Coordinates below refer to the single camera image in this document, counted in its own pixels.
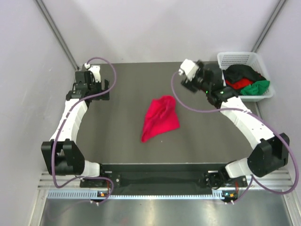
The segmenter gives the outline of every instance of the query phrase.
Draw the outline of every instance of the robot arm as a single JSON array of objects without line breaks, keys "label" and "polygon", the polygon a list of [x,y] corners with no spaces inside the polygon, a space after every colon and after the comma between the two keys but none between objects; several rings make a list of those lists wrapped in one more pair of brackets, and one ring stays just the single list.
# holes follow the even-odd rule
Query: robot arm
[{"label": "robot arm", "polygon": [[41,146],[42,154],[48,169],[51,173],[51,152],[54,139],[57,136],[59,128],[65,119],[63,130],[61,131],[56,149],[55,149],[55,173],[57,175],[81,175],[87,177],[97,177],[102,173],[102,166],[99,163],[86,161],[83,154],[76,145],[76,137],[79,126],[84,114],[92,100],[109,100],[109,93],[102,96],[81,101],[72,111],[71,107],[80,99],[103,92],[109,88],[109,81],[104,80],[104,89],[100,76],[100,66],[84,65],[82,70],[75,72],[76,82],[73,84],[72,90],[66,95],[65,109],[50,141],[43,142]]},{"label": "robot arm", "polygon": [[[221,181],[254,174],[263,177],[287,164],[288,151],[272,131],[256,118],[246,112],[250,110],[243,104],[236,91],[226,87],[222,71],[217,64],[194,63],[185,60],[179,69],[184,76],[181,84],[192,92],[202,90],[206,93],[209,103],[217,109],[240,108],[244,112],[221,111],[244,134],[253,152],[248,158],[233,161],[219,170]],[[289,138],[282,133],[281,137],[289,143]]]}]

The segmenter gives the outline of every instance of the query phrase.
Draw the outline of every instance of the red towel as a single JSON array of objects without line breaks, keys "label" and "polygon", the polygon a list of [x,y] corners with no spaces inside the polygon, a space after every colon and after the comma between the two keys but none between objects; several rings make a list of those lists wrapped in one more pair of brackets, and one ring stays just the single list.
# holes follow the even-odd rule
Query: red towel
[{"label": "red towel", "polygon": [[235,82],[235,83],[231,83],[228,80],[226,80],[227,85],[231,86],[233,89],[242,89],[248,85],[252,85],[253,81],[246,79],[246,78],[242,78],[241,80]]},{"label": "red towel", "polygon": [[153,99],[145,115],[141,141],[180,127],[175,113],[175,99],[172,96],[163,96]]}]

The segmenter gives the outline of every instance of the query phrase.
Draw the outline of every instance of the white plastic basket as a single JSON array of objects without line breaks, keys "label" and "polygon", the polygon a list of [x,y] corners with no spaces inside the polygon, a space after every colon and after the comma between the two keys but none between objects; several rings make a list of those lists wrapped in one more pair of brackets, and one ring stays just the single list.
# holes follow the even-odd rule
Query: white plastic basket
[{"label": "white plastic basket", "polygon": [[[217,54],[217,61],[222,70],[226,70],[231,65],[248,65],[256,72],[270,81],[269,74],[262,58],[253,52],[222,52]],[[262,96],[239,96],[245,102],[257,102],[264,98],[271,98],[275,91],[272,84]]]}]

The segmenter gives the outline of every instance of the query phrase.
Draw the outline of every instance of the white wall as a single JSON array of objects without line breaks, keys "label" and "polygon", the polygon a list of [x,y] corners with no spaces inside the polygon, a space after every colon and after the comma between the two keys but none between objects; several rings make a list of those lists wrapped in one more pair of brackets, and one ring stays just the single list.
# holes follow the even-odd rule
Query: white wall
[{"label": "white wall", "polygon": [[79,63],[216,60],[252,49],[276,0],[44,0]]},{"label": "white wall", "polygon": [[[263,118],[291,140],[301,167],[301,1],[289,0],[259,49],[276,95],[260,102]],[[292,162],[289,170],[294,177]],[[301,185],[297,188],[301,200]]]},{"label": "white wall", "polygon": [[0,225],[24,226],[74,72],[34,1],[3,1],[0,34]]}]

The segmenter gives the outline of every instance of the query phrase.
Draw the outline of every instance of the black cloth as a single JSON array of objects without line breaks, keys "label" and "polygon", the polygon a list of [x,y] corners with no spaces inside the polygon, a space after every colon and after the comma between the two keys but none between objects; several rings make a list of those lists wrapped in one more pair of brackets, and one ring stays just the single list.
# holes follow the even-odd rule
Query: black cloth
[{"label": "black cloth", "polygon": [[231,65],[223,70],[225,80],[235,83],[243,78],[247,78],[253,82],[266,80],[260,73],[253,70],[248,65]]}]

